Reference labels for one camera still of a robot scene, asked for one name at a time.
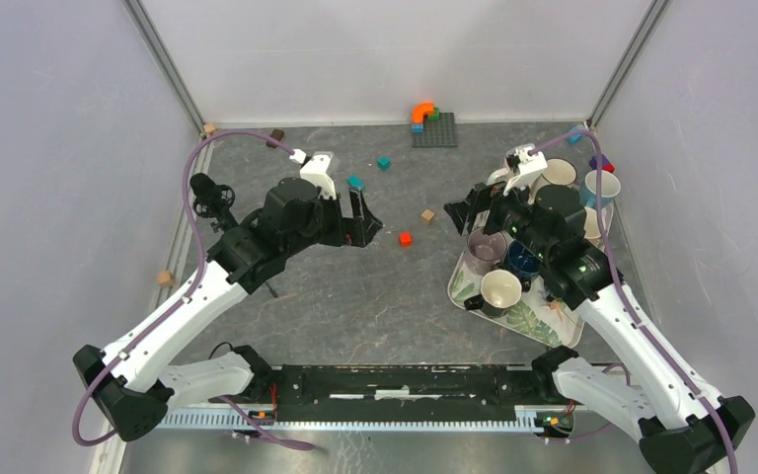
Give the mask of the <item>light blue mug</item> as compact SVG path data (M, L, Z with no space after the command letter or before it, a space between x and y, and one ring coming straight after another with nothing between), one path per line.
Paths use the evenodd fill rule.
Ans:
M605 209L619 195L622 185L619 179L605 170L588 172L581 183L578 194L579 202L585 207Z

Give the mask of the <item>cream white mug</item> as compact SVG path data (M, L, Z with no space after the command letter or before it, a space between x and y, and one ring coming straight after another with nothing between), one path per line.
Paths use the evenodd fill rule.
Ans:
M534 181L531 192L536 194L540 189L550 186L572 186L577 179L577 171L569 161L562 158L552 158L547 161L547 168Z

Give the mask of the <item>black mug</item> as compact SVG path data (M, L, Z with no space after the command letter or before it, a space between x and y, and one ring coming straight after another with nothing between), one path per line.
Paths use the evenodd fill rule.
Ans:
M488 318L504 315L521 299L521 280L507 270L494 270L483 276L480 291L463 304L467 311L478 311Z

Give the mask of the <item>pink mug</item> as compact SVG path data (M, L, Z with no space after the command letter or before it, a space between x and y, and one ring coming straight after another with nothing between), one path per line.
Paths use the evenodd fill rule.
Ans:
M602 250L604 248L601 225L598 222L597 212L595 209L586 207L586 217L583 225L584 238L594 247Z

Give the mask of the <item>navy blue mug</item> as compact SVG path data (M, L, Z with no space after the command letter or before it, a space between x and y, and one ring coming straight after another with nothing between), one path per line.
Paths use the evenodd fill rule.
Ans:
M539 275L540 261L520 242L513 241L507 248L503 267L519 279L523 292L529 292Z

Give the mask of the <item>white floral mug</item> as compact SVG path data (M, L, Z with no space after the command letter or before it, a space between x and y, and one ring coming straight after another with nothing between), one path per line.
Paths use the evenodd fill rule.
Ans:
M512 173L508 168L497 169L493 171L492 173L490 173L490 175L488 176L486 180L486 185L492 186L499 182L506 182L511 178L511 176L512 176Z

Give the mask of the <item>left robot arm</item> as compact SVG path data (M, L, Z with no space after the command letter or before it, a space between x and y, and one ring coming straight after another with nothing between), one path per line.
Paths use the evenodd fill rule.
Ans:
M358 188L348 191L352 215L345 217L338 196L286 178L266 193L261 207L237 220L230 187L203 173L190 185L196 215L214 219L221 236L200 255L190 279L138 326L103 348L86 345L74 354L86 387L72 422L81 445L91 445L80 435L88 402L105 415L113 435L133 441L189 404L235 394L247 402L263 400L269 374L236 352L184 366L172 361L218 316L281 274L291 257L316 244L364 248L383 227Z

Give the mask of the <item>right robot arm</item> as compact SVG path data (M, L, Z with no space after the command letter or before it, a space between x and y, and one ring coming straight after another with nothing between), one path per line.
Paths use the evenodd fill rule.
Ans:
M623 281L614 257L584 236L577 190L547 186L533 202L505 183L476 184L444 204L459 232L487 214L486 234L507 233L540 262L546 289L602 337L639 388L603 373L575 351L552 349L533 360L533 395L578 402L625 432L656 473L705 473L736 450L755 419L742 396L726 397L653 325Z

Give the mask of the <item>mauve purple mug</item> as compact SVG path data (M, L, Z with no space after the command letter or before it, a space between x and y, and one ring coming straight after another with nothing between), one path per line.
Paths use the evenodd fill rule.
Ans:
M501 232L486 234L483 227L476 228L468 235L463 263L473 275L483 277L502 261L507 247Z

